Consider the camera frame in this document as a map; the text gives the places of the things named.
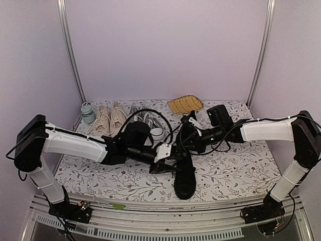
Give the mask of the black front canvas sneaker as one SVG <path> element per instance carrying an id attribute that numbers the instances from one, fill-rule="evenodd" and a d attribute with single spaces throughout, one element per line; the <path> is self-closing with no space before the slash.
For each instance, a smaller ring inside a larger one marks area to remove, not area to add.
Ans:
<path id="1" fill-rule="evenodd" d="M 174 191 L 181 200 L 187 200 L 194 195 L 196 190 L 196 177 L 192 157 L 189 151 L 183 148 L 175 148 L 174 167 L 178 169 L 175 175 Z"/>

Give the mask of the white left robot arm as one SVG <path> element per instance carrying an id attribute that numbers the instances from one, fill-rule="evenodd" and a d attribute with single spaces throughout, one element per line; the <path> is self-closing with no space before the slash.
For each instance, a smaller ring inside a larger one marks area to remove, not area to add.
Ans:
<path id="1" fill-rule="evenodd" d="M 98 140 L 58 128 L 38 114 L 18 133 L 16 144 L 7 152 L 6 158 L 13 160 L 18 172 L 24 172 L 42 190 L 50 206 L 50 215 L 88 223 L 92 214 L 90 203 L 72 204 L 69 201 L 65 187 L 55 179 L 42 154 L 71 155 L 104 165 L 123 164 L 132 159 L 148 164 L 153 174 L 177 172 L 177 167 L 165 163 L 171 156 L 171 145 L 145 145 L 151 138 L 150 128 L 143 122 L 125 124 L 116 136 L 102 136 Z"/>

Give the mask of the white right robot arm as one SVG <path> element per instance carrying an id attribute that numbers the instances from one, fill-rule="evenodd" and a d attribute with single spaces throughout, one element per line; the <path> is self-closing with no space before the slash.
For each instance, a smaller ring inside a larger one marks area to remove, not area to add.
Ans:
<path id="1" fill-rule="evenodd" d="M 208 146 L 228 143 L 265 141 L 274 150 L 277 144 L 286 148 L 279 157 L 290 157 L 279 180 L 267 192 L 261 205 L 247 206 L 240 212 L 245 223 L 277 218 L 285 214 L 283 201 L 291 197 L 311 170 L 320 162 L 320 124 L 307 110 L 279 118 L 240 119 L 233 121 L 224 105 L 207 110 L 211 128 L 203 129 L 196 119 L 188 117 L 183 125 L 180 144 L 196 154 Z"/>

